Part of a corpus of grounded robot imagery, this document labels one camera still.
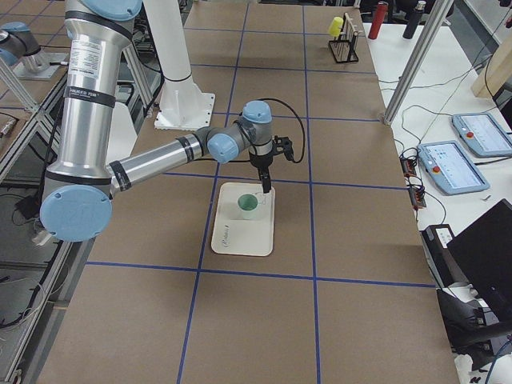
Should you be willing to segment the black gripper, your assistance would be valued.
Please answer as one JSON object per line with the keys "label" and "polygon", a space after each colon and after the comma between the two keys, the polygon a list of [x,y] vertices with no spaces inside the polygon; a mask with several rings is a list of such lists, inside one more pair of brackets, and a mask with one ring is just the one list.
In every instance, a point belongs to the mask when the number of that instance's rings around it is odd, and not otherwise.
{"label": "black gripper", "polygon": [[262,192],[268,194],[271,191],[270,166],[273,163],[273,151],[266,154],[253,154],[249,152],[250,164],[258,170],[259,180],[262,184]]}

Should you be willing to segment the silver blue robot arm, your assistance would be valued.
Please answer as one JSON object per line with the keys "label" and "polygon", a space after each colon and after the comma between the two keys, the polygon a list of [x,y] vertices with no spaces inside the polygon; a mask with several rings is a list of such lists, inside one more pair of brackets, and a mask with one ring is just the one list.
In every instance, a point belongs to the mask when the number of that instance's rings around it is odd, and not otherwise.
{"label": "silver blue robot arm", "polygon": [[[140,13],[147,17],[162,71],[156,125],[185,135],[132,155],[136,133],[115,91]],[[214,96],[193,80],[175,1],[68,1],[65,26],[71,49],[61,139],[58,157],[46,169],[39,214],[50,235],[66,242],[98,236],[111,219],[116,193],[205,155],[224,164],[247,151],[263,192],[270,192],[270,108],[252,101],[231,126],[210,126]]]}

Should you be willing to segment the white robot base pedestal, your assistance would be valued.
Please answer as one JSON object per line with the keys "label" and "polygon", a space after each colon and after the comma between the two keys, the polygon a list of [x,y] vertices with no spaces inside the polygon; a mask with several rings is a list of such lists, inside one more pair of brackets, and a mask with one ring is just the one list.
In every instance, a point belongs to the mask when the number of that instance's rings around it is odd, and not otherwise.
{"label": "white robot base pedestal", "polygon": [[215,95],[195,83],[177,1],[145,1],[164,78],[154,126],[160,130],[198,130],[210,124]]}

